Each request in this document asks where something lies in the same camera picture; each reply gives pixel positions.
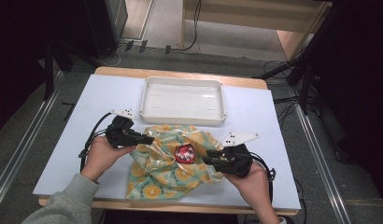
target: white tray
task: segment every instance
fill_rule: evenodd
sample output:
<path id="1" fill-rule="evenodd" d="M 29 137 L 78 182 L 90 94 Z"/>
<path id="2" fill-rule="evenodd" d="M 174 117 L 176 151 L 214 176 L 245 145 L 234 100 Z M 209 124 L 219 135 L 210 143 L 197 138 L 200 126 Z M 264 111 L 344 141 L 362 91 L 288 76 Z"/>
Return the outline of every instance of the white tray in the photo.
<path id="1" fill-rule="evenodd" d="M 149 77 L 140 115 L 153 123 L 221 124 L 226 118 L 221 84 L 216 80 Z"/>

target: wooden table edge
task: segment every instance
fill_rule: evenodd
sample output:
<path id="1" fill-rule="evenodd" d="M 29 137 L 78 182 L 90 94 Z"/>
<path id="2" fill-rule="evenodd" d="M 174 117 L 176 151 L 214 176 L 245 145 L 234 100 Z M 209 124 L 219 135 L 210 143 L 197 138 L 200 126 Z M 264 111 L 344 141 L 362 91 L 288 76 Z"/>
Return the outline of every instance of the wooden table edge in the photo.
<path id="1" fill-rule="evenodd" d="M 217 80 L 225 86 L 243 87 L 267 90 L 267 84 L 262 79 L 250 77 L 229 77 L 224 75 L 187 73 L 162 70 L 134 69 L 134 68 L 117 68 L 117 67 L 98 67 L 95 75 L 115 76 L 115 77 L 177 77 L 177 78 L 192 78 L 192 79 L 211 79 Z"/>
<path id="2" fill-rule="evenodd" d="M 49 195 L 39 196 L 39 204 L 46 206 Z M 246 206 L 219 206 L 196 203 L 161 203 L 161 202 L 134 202 L 126 200 L 94 199 L 92 208 L 113 210 L 135 210 L 152 212 L 184 212 L 184 213 L 209 213 L 209 214 L 255 214 L 251 207 Z M 280 216 L 295 216 L 297 209 L 275 209 Z"/>

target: red can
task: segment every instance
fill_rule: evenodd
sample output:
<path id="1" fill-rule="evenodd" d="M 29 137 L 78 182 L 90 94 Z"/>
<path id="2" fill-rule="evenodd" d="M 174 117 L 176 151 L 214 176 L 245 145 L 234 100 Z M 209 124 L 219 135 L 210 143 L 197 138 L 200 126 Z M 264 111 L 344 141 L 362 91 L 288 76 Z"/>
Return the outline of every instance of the red can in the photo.
<path id="1" fill-rule="evenodd" d="M 177 147 L 175 150 L 175 160 L 179 163 L 194 163 L 195 151 L 191 144 Z"/>

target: black curtain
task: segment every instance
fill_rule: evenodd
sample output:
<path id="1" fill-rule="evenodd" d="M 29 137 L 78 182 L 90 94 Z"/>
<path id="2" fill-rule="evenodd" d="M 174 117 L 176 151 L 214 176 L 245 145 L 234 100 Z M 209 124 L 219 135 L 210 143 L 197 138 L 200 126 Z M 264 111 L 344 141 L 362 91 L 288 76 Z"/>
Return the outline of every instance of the black curtain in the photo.
<path id="1" fill-rule="evenodd" d="M 0 0 L 0 130 L 44 81 L 47 13 L 44 1 Z"/>
<path id="2" fill-rule="evenodd" d="M 383 198 L 383 0 L 333 6 L 338 11 L 307 62 L 345 133 L 337 145 L 371 174 Z"/>

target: white table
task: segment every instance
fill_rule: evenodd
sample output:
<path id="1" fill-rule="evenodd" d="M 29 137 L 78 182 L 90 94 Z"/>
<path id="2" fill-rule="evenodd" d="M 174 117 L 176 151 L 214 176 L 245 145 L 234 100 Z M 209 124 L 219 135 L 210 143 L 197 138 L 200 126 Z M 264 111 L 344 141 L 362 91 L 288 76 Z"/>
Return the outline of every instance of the white table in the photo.
<path id="1" fill-rule="evenodd" d="M 210 132 L 216 139 L 224 139 L 229 132 L 258 133 L 261 137 L 246 143 L 249 151 L 260 155 L 269 168 L 277 170 L 274 182 L 273 206 L 280 215 L 295 215 L 300 209 L 288 155 L 277 123 L 271 92 L 259 79 L 207 76 L 178 72 L 101 67 L 92 75 L 81 94 L 75 110 L 40 177 L 34 194 L 40 204 L 63 190 L 75 173 L 79 172 L 79 152 L 84 148 L 93 126 L 112 109 L 130 109 L 137 114 L 146 77 L 186 77 L 216 79 L 223 84 L 226 120 L 211 127 L 196 126 Z M 108 117 L 97 130 L 113 120 Z M 143 132 L 152 124 L 136 116 L 133 129 Z M 101 187 L 92 207 L 171 212 L 199 212 L 252 214 L 238 190 L 226 179 L 219 183 L 203 184 L 178 201 L 131 202 L 125 200 L 131 156 L 120 158 L 98 180 Z"/>

